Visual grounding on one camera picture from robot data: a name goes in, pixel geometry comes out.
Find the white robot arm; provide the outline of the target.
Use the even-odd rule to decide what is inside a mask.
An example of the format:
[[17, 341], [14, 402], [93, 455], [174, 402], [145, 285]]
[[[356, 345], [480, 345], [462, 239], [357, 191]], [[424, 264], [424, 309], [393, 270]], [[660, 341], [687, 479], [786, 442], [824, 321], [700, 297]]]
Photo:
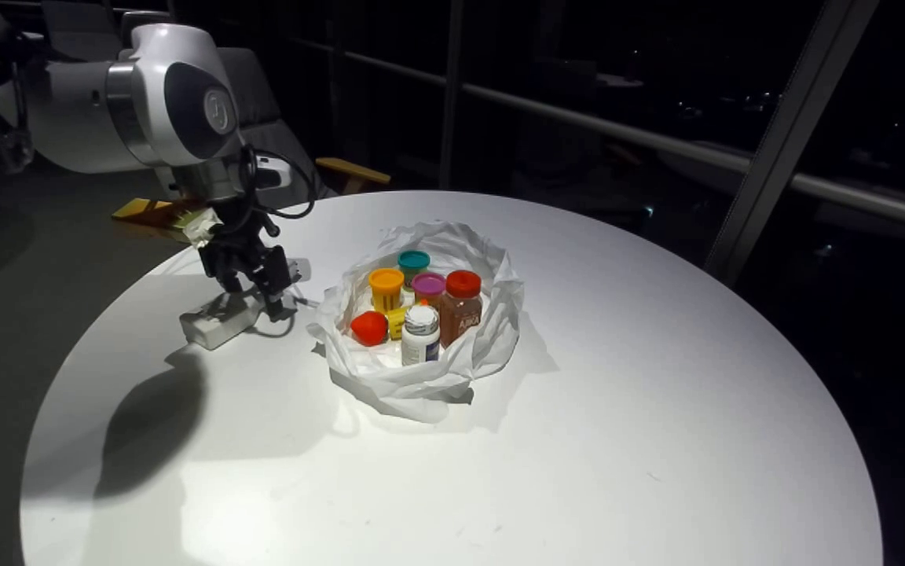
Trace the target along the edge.
[[244, 140], [204, 30], [148, 22], [108, 59], [61, 59], [0, 24], [0, 149], [14, 166], [47, 156], [71, 173], [151, 171], [169, 195], [217, 213], [200, 264], [223, 297], [249, 298], [274, 321], [289, 312], [298, 275], [279, 247], [267, 247], [277, 233], [267, 191], [306, 173]]

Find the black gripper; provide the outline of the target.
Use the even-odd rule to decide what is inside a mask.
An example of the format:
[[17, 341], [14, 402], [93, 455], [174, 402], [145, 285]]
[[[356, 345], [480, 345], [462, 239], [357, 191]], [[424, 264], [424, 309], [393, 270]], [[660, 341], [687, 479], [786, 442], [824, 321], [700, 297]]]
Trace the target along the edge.
[[251, 198], [219, 201], [212, 213], [217, 227], [200, 249], [204, 275], [212, 276], [230, 298], [244, 292], [239, 276], [249, 276], [258, 282], [267, 316], [291, 316], [294, 298], [289, 285], [312, 276], [312, 261], [289, 258], [279, 247], [267, 249], [261, 243], [267, 213]]

